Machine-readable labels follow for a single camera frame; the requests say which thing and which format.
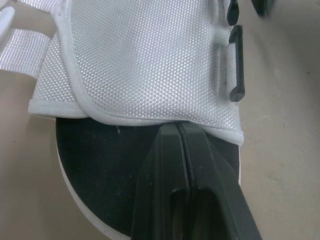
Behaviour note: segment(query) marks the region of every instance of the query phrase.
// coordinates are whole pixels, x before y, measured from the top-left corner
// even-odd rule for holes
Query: black rubber pad
[[[91,118],[56,119],[64,171],[83,203],[105,224],[130,236],[136,183],[161,125],[109,126]],[[207,136],[239,176],[239,147]]]

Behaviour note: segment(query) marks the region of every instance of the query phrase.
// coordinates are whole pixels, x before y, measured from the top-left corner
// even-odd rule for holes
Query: beige floor
[[[250,0],[238,1],[246,84],[241,187],[264,240],[317,240],[320,0],[278,0],[268,20]],[[13,6],[13,27],[53,35],[48,15]],[[32,78],[0,72],[0,239],[106,239],[68,192],[55,122],[28,114],[34,87]]]

